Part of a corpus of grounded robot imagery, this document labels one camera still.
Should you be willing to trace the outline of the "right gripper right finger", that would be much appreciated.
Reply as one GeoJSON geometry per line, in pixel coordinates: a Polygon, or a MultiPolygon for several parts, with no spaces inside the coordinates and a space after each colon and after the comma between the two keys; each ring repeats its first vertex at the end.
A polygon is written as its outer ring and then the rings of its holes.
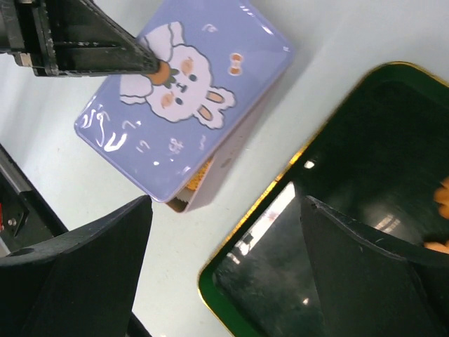
{"type": "Polygon", "coordinates": [[[301,224],[329,336],[447,336],[448,255],[307,196],[301,224]]]}

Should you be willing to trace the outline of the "black tray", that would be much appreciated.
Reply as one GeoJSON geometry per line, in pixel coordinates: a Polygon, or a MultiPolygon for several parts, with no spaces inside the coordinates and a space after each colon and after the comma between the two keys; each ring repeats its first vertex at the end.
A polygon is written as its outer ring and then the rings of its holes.
{"type": "Polygon", "coordinates": [[[448,82],[406,62],[362,78],[199,275],[233,336],[329,336],[301,224],[313,197],[448,255],[448,82]]]}

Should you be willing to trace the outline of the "lavender cookie tin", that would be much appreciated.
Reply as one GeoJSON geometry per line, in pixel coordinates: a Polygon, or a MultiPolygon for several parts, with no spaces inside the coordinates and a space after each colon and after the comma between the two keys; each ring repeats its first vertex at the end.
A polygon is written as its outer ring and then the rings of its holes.
{"type": "Polygon", "coordinates": [[[283,74],[279,75],[266,93],[253,105],[240,124],[230,133],[221,146],[209,158],[212,160],[207,174],[204,176],[197,191],[183,187],[171,200],[165,203],[176,213],[186,213],[209,205],[220,188],[224,185],[227,175],[236,158],[242,153],[243,146],[260,120],[268,103],[277,90],[283,74]]]}

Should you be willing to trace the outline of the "round orange cookie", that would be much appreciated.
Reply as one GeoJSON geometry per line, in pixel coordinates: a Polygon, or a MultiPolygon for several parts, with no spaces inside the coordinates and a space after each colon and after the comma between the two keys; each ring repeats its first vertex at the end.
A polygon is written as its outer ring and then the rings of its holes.
{"type": "Polygon", "coordinates": [[[211,164],[212,160],[207,161],[190,179],[190,181],[186,184],[186,188],[191,191],[197,191],[199,185],[201,184],[204,176],[207,174],[208,168],[211,164]]]}

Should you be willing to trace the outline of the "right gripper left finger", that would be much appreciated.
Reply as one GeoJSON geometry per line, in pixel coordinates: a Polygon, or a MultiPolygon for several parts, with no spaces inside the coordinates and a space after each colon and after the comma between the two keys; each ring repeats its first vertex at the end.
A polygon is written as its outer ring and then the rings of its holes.
{"type": "Polygon", "coordinates": [[[1,335],[126,336],[152,216],[138,197],[1,258],[1,335]]]}

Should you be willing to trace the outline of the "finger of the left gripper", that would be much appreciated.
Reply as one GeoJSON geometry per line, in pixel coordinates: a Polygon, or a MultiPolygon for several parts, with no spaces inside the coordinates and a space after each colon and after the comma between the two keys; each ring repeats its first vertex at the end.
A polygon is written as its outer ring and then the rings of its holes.
{"type": "Polygon", "coordinates": [[[154,74],[160,61],[93,1],[77,1],[76,68],[96,74],[154,74]]]}

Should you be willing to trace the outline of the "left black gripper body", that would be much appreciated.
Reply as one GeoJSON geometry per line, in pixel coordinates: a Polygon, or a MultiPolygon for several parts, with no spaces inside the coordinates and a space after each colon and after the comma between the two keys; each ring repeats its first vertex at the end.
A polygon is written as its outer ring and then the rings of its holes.
{"type": "Polygon", "coordinates": [[[105,42],[93,1],[2,1],[1,52],[38,77],[102,76],[93,62],[105,42]]]}

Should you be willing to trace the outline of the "silver tin lid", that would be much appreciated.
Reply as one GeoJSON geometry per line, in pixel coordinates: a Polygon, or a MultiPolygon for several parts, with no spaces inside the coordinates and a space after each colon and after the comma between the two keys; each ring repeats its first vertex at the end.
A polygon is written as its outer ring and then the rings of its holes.
{"type": "Polygon", "coordinates": [[[166,202],[285,72],[294,48],[249,1],[164,1],[138,41],[159,71],[107,77],[74,129],[166,202]]]}

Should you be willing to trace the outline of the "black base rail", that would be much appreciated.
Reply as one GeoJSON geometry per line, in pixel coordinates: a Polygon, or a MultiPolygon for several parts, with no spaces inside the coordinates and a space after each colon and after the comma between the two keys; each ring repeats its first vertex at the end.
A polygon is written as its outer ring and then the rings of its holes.
{"type": "MultiPolygon", "coordinates": [[[[69,232],[6,152],[1,152],[1,258],[69,232]]],[[[147,336],[131,312],[126,336],[147,336]]]]}

